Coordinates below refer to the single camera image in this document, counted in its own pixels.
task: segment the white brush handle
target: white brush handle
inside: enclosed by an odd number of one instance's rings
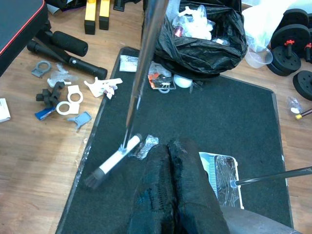
[[[134,147],[140,143],[141,139],[135,135],[129,141],[125,150],[118,149],[112,156],[110,156],[102,165],[100,169],[107,174],[113,167],[117,165]]]

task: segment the plastic cup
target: plastic cup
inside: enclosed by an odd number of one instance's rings
[[[245,60],[251,67],[260,68],[270,64],[273,60],[273,55],[268,48],[251,44],[248,46]]]

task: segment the black floor mat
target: black floor mat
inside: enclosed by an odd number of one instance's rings
[[[138,56],[138,51],[124,48],[121,54]],[[118,149],[125,134],[134,73],[119,72],[118,58],[111,78],[123,83],[112,100],[102,102],[57,233],[126,233],[145,161],[125,158],[96,191],[83,182]],[[274,93],[230,78],[213,79],[192,94],[180,88],[161,94],[146,82],[134,130],[165,144],[189,137],[203,152],[233,156],[240,179],[285,170]],[[245,209],[293,226],[285,180],[241,190]]]

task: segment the metal pole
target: metal pole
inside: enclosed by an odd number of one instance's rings
[[[127,144],[132,133],[134,118],[139,108],[144,83],[147,79],[148,70],[154,55],[156,40],[164,21],[167,5],[168,0],[148,1],[148,8],[144,21],[142,46],[138,57],[138,66],[132,87],[131,100],[127,115],[127,130],[122,145],[124,149],[127,148]]]
[[[245,184],[251,184],[251,183],[257,183],[265,180],[271,180],[271,179],[286,179],[296,176],[305,176],[305,175],[311,175],[312,174],[312,167],[306,167],[296,170],[291,170],[287,172],[281,172],[273,175],[265,175],[257,178],[252,179],[242,179],[235,181],[235,185],[245,185]]]

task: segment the weight bench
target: weight bench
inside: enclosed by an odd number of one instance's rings
[[[27,49],[34,53],[52,57],[99,79],[106,78],[106,69],[84,62],[65,52],[66,50],[81,57],[85,56],[88,51],[86,42],[62,32],[52,33],[50,29],[44,0],[2,1],[0,76],[27,45]]]

